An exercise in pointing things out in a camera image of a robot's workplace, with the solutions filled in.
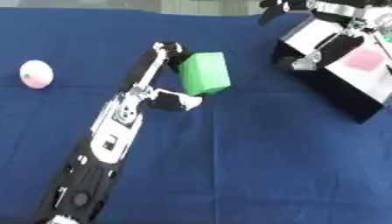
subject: small ball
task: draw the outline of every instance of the small ball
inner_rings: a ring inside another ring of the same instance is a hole
[[[53,81],[53,70],[41,60],[29,60],[19,69],[22,82],[29,88],[45,88]]]

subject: blue cloth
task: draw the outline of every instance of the blue cloth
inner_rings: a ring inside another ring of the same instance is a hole
[[[390,224],[392,115],[359,125],[271,66],[277,39],[305,15],[257,19],[1,9],[0,222],[32,216],[131,65],[170,40],[224,52],[233,86],[188,113],[144,111],[102,223]],[[27,60],[50,64],[54,83],[24,86]],[[158,84],[180,89],[171,72]]]

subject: green foam block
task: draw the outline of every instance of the green foam block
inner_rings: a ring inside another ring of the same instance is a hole
[[[214,94],[231,85],[222,52],[195,53],[179,66],[179,74],[189,95]]]

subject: table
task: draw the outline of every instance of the table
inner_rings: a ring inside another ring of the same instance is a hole
[[[392,115],[359,125],[270,64],[305,17],[261,27],[258,16],[0,9],[0,222],[29,220],[130,65],[171,40],[223,51],[233,86],[189,113],[145,110],[102,223],[389,224]],[[26,60],[50,64],[54,83],[23,86]]]

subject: black robotic finger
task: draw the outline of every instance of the black robotic finger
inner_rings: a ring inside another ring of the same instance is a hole
[[[177,53],[171,57],[169,63],[167,64],[173,72],[176,74],[179,73],[179,66],[186,60],[188,60],[193,55],[193,52],[190,52],[186,48],[183,47],[182,52]]]
[[[261,8],[269,8],[277,5],[277,0],[264,0],[259,3]]]
[[[140,59],[132,67],[132,71],[127,75],[127,77],[125,77],[124,81],[122,82],[122,87],[119,89],[119,91],[130,91],[132,86],[144,77],[145,72],[147,72],[156,58],[157,52],[154,49],[145,51]]]
[[[160,92],[155,100],[147,102],[151,108],[162,109],[166,111],[184,111],[186,110],[185,105],[183,105],[176,94],[168,94],[165,92]]]

